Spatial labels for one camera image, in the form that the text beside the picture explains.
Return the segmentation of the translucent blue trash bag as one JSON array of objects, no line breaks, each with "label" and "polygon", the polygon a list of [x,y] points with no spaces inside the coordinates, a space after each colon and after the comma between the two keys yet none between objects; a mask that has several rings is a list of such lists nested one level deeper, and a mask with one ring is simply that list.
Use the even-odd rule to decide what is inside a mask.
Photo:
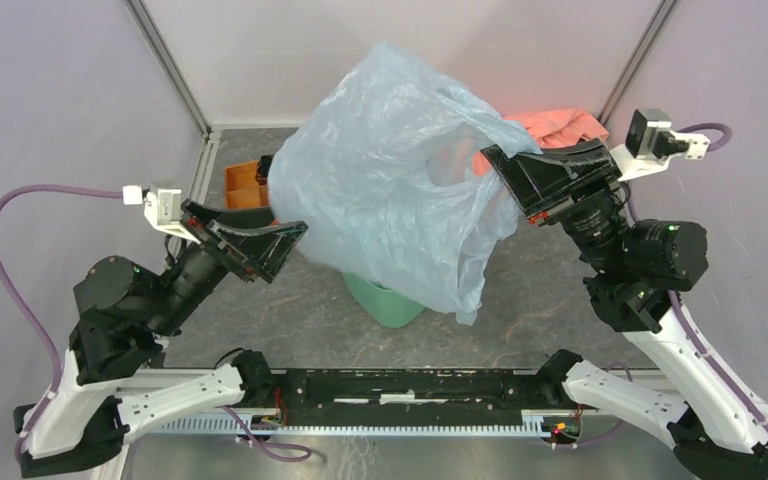
[{"label": "translucent blue trash bag", "polygon": [[474,323],[485,269],[520,210],[483,149],[539,147],[459,81],[396,46],[375,46],[288,138],[268,174],[283,222],[302,221],[310,261]]}]

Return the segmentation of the green plastic trash bin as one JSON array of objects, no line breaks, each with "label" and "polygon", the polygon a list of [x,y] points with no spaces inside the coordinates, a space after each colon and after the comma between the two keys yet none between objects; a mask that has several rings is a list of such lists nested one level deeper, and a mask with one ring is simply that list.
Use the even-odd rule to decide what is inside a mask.
[{"label": "green plastic trash bin", "polygon": [[402,328],[426,307],[398,292],[351,273],[343,274],[351,296],[377,323],[387,328]]}]

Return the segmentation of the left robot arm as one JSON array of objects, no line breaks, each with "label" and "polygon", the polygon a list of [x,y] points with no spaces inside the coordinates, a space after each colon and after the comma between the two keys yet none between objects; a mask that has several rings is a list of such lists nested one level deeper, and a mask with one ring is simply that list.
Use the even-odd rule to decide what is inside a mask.
[{"label": "left robot arm", "polygon": [[185,248],[161,273],[106,257],[74,287],[79,318],[60,382],[38,404],[14,413],[24,478],[88,470],[174,420],[242,402],[262,407],[276,398],[275,377],[252,350],[193,380],[120,394],[225,277],[274,281],[308,229],[302,221],[278,222],[267,207],[217,210],[175,194],[149,193],[143,206],[149,223],[184,240]]}]

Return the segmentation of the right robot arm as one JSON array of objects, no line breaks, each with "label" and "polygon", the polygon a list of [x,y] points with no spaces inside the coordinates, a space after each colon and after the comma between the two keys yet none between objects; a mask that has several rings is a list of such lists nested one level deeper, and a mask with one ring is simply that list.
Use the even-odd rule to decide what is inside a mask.
[{"label": "right robot arm", "polygon": [[666,395],[559,350],[539,369],[551,408],[570,401],[610,414],[665,444],[700,479],[768,479],[768,402],[725,363],[680,302],[708,267],[699,224],[631,220],[625,149],[594,140],[540,153],[482,152],[533,224],[560,225],[593,270],[597,317],[640,349],[675,387]]}]

